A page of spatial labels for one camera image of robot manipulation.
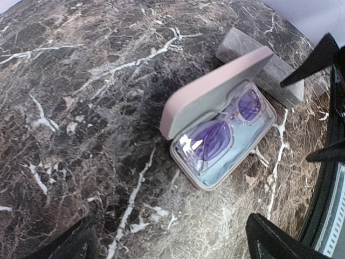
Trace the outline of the clear purple lens sunglasses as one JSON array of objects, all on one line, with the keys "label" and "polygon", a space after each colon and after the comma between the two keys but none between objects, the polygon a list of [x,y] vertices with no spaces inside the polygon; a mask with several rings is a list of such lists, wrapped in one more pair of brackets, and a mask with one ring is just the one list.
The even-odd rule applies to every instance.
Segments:
[{"label": "clear purple lens sunglasses", "polygon": [[254,125],[264,108],[262,94],[248,86],[237,93],[230,105],[214,119],[184,133],[175,149],[187,167],[201,176],[232,148],[235,128]]}]

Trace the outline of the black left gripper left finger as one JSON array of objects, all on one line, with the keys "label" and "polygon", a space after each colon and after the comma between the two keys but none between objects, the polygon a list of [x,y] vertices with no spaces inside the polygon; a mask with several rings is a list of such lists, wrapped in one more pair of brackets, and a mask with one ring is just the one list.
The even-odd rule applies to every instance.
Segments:
[{"label": "black left gripper left finger", "polygon": [[72,259],[96,257],[97,235],[89,217],[84,217],[54,241],[25,258]]}]

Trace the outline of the grey case teal lining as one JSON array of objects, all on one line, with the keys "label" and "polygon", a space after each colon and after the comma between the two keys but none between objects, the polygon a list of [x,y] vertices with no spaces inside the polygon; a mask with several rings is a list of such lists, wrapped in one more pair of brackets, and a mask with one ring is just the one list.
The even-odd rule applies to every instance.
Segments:
[{"label": "grey case teal lining", "polygon": [[[228,63],[262,46],[244,32],[231,28],[218,47],[216,57],[221,62]],[[293,71],[290,65],[274,54],[254,78],[254,82],[284,107],[293,108],[303,102],[304,81],[300,80],[287,88],[280,86],[280,83]]]}]

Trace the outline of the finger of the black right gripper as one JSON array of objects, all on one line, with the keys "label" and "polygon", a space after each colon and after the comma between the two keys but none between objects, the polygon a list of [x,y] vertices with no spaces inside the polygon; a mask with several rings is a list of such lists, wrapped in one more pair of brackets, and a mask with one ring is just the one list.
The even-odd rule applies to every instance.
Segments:
[{"label": "finger of the black right gripper", "polygon": [[331,66],[339,50],[334,37],[330,33],[325,34],[302,65],[286,77],[280,86],[288,87]]},{"label": "finger of the black right gripper", "polygon": [[308,162],[344,162],[344,141],[320,149],[307,156]]}]

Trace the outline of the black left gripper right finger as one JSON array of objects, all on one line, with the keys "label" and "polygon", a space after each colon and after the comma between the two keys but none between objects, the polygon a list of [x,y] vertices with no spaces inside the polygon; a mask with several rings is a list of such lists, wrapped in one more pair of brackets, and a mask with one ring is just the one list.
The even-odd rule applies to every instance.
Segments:
[{"label": "black left gripper right finger", "polygon": [[250,214],[245,229],[250,258],[327,258],[292,238],[261,214]]}]

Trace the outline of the pink glasses case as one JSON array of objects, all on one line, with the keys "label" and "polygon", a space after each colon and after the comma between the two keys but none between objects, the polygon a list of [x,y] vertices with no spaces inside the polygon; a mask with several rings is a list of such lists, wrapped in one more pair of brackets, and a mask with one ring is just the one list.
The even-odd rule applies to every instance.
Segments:
[{"label": "pink glasses case", "polygon": [[[213,189],[200,187],[192,170],[175,149],[179,138],[192,128],[214,119],[246,87],[258,89],[253,80],[272,56],[273,52],[268,47],[260,47],[181,87],[167,100],[161,116],[160,131],[171,142],[170,154],[173,160],[197,188],[210,191],[219,185]],[[262,97],[265,108],[260,118],[276,120],[275,109],[263,94]]]}]

